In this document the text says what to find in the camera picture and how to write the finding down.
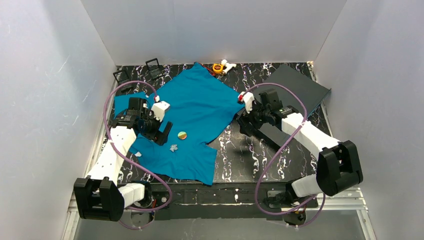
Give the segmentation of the round colourful brooch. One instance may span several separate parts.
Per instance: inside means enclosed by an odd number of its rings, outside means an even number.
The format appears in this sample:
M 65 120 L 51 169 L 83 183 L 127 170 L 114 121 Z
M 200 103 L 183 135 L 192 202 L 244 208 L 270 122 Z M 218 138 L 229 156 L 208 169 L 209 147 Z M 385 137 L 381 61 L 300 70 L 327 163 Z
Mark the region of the round colourful brooch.
M 177 134 L 177 137 L 178 137 L 180 140 L 185 140 L 185 139 L 187 138 L 187 136 L 188 136 L 188 134 L 187 134 L 185 131 L 180 131 L 180 132 Z

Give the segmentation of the blue garment cloth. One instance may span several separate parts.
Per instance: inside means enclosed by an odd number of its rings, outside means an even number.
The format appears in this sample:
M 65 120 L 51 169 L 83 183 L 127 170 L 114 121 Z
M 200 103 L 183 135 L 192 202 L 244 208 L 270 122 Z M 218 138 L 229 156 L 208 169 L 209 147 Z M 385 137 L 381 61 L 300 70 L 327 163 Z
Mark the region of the blue garment cloth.
M 214 78 L 198 63 L 183 70 L 157 91 L 160 99 L 170 104 L 163 122 L 173 126 L 164 145 L 138 135 L 129 151 L 141 166 L 155 174 L 178 180 L 195 180 L 205 185 L 214 181 L 217 150 L 208 146 L 244 108 L 238 103 L 239 93 Z M 181 140 L 178 133 L 187 138 Z M 170 151 L 170 146 L 178 150 Z

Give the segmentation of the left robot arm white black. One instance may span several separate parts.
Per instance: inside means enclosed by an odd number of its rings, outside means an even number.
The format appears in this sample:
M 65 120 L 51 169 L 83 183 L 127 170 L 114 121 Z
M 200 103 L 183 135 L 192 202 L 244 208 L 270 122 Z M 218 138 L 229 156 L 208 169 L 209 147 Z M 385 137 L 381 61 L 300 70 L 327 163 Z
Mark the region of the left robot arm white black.
M 96 163 L 86 177 L 74 182 L 76 205 L 82 219 L 117 222 L 125 208 L 134 203 L 149 203 L 151 187 L 148 183 L 119 185 L 118 176 L 138 135 L 159 146 L 167 142 L 173 124 L 167 122 L 163 131 L 160 127 L 169 108 L 166 101 L 156 101 L 149 106 L 146 99 L 131 97 L 128 106 L 117 114 Z

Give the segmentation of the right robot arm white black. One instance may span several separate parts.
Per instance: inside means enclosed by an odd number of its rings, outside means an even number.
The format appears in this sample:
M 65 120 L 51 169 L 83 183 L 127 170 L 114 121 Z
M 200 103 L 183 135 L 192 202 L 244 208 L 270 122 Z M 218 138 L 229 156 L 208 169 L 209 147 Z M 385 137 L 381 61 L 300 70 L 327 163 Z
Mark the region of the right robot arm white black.
M 334 196 L 363 182 L 363 172 L 357 146 L 350 140 L 340 141 L 319 130 L 291 105 L 284 106 L 275 90 L 259 94 L 256 100 L 251 92 L 242 92 L 238 102 L 245 109 L 236 118 L 240 132 L 251 136 L 263 124 L 277 127 L 291 135 L 317 159 L 316 173 L 292 180 L 285 192 L 268 197 L 271 204 L 291 204 L 315 194 Z

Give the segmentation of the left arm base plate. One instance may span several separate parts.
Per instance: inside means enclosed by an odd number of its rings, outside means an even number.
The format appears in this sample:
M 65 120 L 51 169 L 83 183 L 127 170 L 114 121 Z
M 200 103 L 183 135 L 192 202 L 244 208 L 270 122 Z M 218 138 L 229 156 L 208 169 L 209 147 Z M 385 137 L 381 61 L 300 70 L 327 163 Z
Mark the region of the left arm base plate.
M 145 180 L 131 181 L 131 184 L 144 185 L 144 198 L 134 202 L 128 207 L 130 210 L 138 212 L 155 212 L 160 209 L 169 208 L 168 205 L 172 202 L 173 192 L 168 184 L 159 182 L 148 182 Z

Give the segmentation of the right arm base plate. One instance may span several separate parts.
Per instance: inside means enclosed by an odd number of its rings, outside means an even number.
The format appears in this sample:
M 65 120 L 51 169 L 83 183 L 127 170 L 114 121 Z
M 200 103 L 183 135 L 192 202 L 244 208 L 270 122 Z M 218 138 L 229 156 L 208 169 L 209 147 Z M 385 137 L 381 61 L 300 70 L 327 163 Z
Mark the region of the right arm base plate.
M 267 192 L 267 196 L 262 200 L 266 207 L 271 210 L 281 210 L 283 208 L 288 208 L 289 210 L 295 208 L 294 211 L 291 211 L 282 216 L 283 221 L 293 227 L 299 227 L 304 225 L 307 222 L 306 209 L 308 204 L 311 204 L 312 207 L 315 207 L 315 199 L 311 199 L 303 206 L 299 205 L 306 200 L 311 198 L 311 196 L 305 196 L 301 198 L 292 198 L 289 192 L 280 191 L 280 190 L 271 190 Z

